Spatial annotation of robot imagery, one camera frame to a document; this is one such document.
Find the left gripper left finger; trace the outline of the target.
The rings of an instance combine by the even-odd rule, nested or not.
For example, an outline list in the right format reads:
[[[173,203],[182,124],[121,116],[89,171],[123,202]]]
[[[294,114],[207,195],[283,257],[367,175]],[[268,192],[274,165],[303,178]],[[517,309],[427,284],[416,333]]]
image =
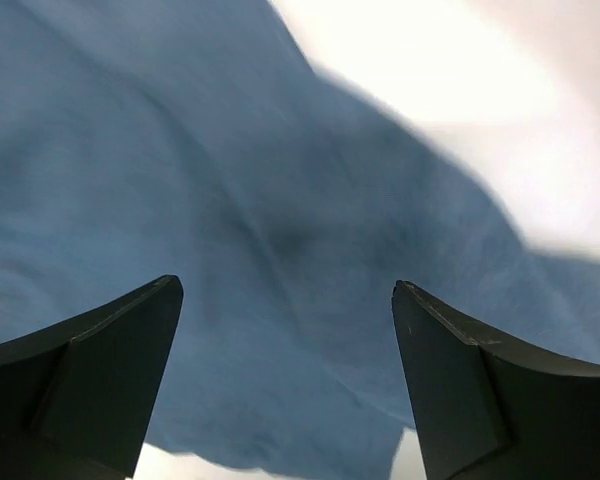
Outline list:
[[[0,480],[132,477],[182,301],[165,275],[0,344]]]

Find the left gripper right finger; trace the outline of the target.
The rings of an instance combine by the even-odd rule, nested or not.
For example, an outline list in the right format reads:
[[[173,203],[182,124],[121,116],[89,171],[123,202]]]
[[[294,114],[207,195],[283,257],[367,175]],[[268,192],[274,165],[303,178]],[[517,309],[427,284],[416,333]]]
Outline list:
[[[392,296],[426,475],[600,480],[600,365],[524,342],[410,282]]]

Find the blue pillowcase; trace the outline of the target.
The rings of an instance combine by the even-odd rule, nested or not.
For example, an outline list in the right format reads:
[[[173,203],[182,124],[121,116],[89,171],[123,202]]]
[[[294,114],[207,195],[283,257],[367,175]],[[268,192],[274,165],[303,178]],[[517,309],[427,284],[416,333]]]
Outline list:
[[[410,280],[600,363],[600,265],[319,78],[264,1],[0,1],[0,342],[159,275],[185,302],[149,441],[386,479]]]

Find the white pillow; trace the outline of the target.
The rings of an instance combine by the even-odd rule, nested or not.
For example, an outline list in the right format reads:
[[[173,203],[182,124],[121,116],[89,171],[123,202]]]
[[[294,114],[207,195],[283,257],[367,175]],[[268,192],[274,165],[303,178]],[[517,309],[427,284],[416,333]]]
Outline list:
[[[479,177],[526,240],[600,258],[600,1],[278,1],[313,66]]]

